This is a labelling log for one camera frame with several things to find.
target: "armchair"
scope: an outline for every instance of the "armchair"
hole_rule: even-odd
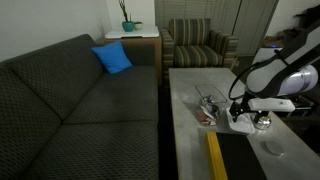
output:
[[[210,30],[210,19],[170,19],[161,29],[164,86],[169,68],[231,67],[236,59],[238,39]]]

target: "table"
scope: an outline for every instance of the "table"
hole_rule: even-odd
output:
[[[162,86],[162,39],[157,27],[150,29],[143,28],[133,32],[124,32],[123,30],[112,30],[105,35],[104,44],[120,40],[124,44],[129,43],[148,43],[153,44],[155,48],[155,61],[158,75],[158,86]]]
[[[205,127],[196,120],[195,109],[200,95],[197,84],[214,84],[225,97],[236,78],[226,68],[175,68],[169,69],[170,92],[173,113],[174,138],[178,175],[181,180],[211,179],[205,135],[208,131],[233,133],[223,113],[216,126]],[[244,93],[239,82],[233,96]],[[267,130],[248,135],[248,140],[268,179],[320,179],[320,158],[274,113]],[[267,152],[262,144],[273,140],[285,151],[282,156]]]

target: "gray table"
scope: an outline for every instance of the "gray table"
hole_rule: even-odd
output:
[[[179,179],[210,179],[205,135],[208,131],[232,133],[232,130],[225,114],[216,126],[200,125],[195,113],[200,95],[195,85],[214,84],[228,97],[229,88],[236,77],[226,68],[177,68],[169,69],[169,75]],[[243,94],[244,85],[239,82],[233,92],[233,96]],[[270,115],[272,124],[267,130],[256,129],[255,134],[248,135],[267,178],[320,179],[320,158],[317,154],[274,113]],[[281,144],[285,154],[280,157],[270,154],[262,145],[266,140]]]

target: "dark gray sofa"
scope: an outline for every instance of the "dark gray sofa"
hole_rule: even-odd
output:
[[[153,45],[108,74],[82,35],[0,63],[0,179],[158,179]]]

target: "side table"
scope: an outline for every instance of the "side table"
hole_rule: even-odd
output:
[[[155,64],[157,68],[157,75],[158,75],[158,86],[162,86],[162,39],[159,35],[158,28],[152,28],[152,31],[133,31],[133,32],[120,32],[123,30],[113,30],[105,35],[106,39],[104,40],[104,44],[112,43],[116,40],[120,40],[123,44],[129,43],[152,43],[155,48]]]

